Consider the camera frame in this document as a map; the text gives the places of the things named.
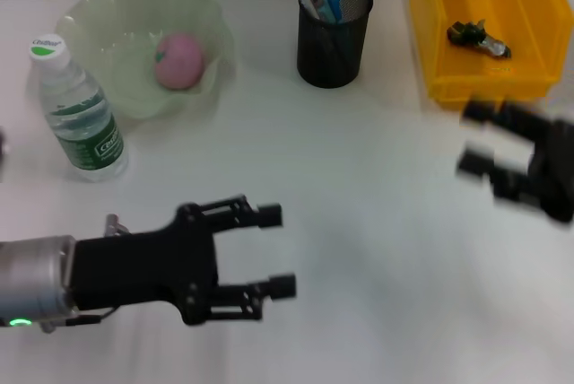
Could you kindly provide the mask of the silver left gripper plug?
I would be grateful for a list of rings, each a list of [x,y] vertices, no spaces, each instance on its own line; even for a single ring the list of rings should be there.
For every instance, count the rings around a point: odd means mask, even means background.
[[[106,216],[104,231],[105,238],[125,236],[127,234],[129,234],[129,230],[120,223],[117,214],[108,214]]]

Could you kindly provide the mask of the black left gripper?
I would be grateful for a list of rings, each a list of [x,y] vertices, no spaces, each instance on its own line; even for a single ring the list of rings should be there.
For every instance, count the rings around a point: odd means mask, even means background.
[[[203,324],[209,317],[211,321],[259,321],[265,300],[296,297],[295,274],[214,289],[218,276],[212,231],[282,226],[279,204],[252,207],[246,196],[182,205],[174,220],[157,231],[78,241],[70,280],[72,298],[79,310],[165,301],[178,309],[189,326]]]

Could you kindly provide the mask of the black mesh pen holder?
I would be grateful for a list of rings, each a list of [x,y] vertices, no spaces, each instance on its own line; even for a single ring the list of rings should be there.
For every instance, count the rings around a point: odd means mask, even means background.
[[[339,23],[313,18],[299,1],[297,69],[319,88],[345,86],[358,75],[373,0],[342,0]]]

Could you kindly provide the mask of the translucent green fruit plate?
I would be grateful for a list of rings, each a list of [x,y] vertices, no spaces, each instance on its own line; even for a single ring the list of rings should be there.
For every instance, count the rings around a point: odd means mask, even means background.
[[[115,113],[145,120],[187,111],[202,118],[218,105],[234,67],[234,42],[216,0],[80,0],[55,27],[73,59],[102,86]],[[198,84],[170,91],[154,77],[161,40],[183,32],[204,56]]]

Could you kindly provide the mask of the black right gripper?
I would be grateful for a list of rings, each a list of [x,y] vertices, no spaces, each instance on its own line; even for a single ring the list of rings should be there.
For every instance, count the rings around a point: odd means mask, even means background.
[[[492,154],[470,148],[457,160],[457,173],[487,181],[497,200],[543,210],[559,223],[574,221],[574,124],[550,121],[512,102],[470,100],[461,118],[490,123],[536,141],[528,170],[499,164]]]

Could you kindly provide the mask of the yellow plastic bin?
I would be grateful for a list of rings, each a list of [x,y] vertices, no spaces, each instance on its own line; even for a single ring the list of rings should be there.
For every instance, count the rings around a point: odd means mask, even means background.
[[[409,0],[429,97],[459,110],[471,97],[535,101],[561,79],[574,25],[568,0]],[[449,42],[455,22],[479,23],[509,46],[492,57]]]

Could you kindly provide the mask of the clear green-label water bottle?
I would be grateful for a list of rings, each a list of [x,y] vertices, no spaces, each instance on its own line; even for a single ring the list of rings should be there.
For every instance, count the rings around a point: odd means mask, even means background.
[[[56,34],[34,38],[29,56],[36,67],[45,120],[71,165],[91,182],[122,173],[127,150],[99,83],[73,60]]]

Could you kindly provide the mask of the pink toy peach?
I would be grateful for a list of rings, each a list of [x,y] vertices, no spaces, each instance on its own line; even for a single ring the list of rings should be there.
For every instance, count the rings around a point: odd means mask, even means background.
[[[204,54],[200,44],[186,33],[172,33],[163,38],[153,57],[157,82],[170,90],[195,86],[204,74]]]

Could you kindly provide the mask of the green plastic wrapper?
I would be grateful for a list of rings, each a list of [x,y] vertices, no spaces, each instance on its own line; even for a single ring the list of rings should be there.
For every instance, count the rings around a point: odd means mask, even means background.
[[[495,39],[484,28],[485,20],[474,22],[454,22],[447,29],[448,41],[455,46],[471,48],[490,57],[511,59],[510,47],[502,40]]]

